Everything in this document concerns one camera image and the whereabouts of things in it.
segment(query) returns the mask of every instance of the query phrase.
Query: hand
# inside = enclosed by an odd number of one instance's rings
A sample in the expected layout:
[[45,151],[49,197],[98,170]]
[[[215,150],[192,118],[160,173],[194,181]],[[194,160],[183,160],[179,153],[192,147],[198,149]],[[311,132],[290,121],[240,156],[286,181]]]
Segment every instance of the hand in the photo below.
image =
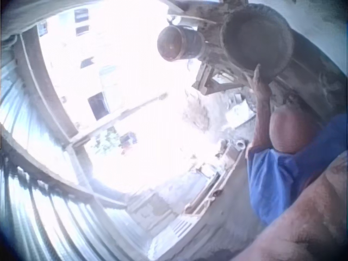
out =
[[245,77],[258,100],[269,100],[271,98],[272,91],[269,85],[264,83],[264,81],[262,81],[260,78],[260,67],[260,64],[256,66],[253,79],[251,79],[247,74],[245,74]]

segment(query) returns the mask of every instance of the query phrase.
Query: person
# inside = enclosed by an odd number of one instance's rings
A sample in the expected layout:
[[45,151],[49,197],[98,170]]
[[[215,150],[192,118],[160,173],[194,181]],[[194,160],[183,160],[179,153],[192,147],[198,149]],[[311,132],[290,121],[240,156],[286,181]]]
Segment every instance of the person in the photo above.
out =
[[260,77],[260,65],[247,80],[257,100],[256,129],[247,151],[250,201],[260,219],[270,224],[347,150],[347,113],[322,129],[292,106],[271,113],[272,93]]
[[348,260],[347,151],[232,261]]

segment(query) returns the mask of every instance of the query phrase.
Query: round metal container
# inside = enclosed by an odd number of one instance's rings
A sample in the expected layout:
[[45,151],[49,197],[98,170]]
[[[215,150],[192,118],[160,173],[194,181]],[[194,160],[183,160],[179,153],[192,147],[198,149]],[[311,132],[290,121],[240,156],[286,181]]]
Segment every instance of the round metal container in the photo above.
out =
[[221,28],[221,43],[230,61],[252,74],[272,80],[291,59],[294,38],[290,26],[278,12],[262,4],[235,9]]
[[168,26],[158,36],[157,49],[167,61],[198,58],[204,53],[201,33],[186,26]]

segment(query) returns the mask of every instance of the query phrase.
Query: blue shirt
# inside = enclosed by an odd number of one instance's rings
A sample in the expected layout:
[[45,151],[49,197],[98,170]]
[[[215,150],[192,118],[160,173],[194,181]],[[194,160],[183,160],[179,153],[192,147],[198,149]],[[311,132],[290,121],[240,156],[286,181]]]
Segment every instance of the blue shirt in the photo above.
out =
[[304,185],[347,150],[347,113],[335,116],[303,150],[292,155],[254,147],[248,154],[251,206],[267,224],[298,198]]

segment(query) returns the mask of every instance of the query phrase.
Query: wooden plank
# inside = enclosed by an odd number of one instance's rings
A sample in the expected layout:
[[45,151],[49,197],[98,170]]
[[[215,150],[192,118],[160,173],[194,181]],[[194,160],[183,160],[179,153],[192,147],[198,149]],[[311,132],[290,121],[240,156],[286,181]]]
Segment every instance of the wooden plank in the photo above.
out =
[[127,205],[111,200],[100,194],[76,185],[60,177],[49,168],[38,162],[28,151],[20,146],[1,125],[1,151],[5,152],[9,159],[17,166],[20,166],[31,177],[47,183],[53,188],[58,188],[68,194],[73,194],[81,200],[98,199],[104,206],[117,209],[126,209]]

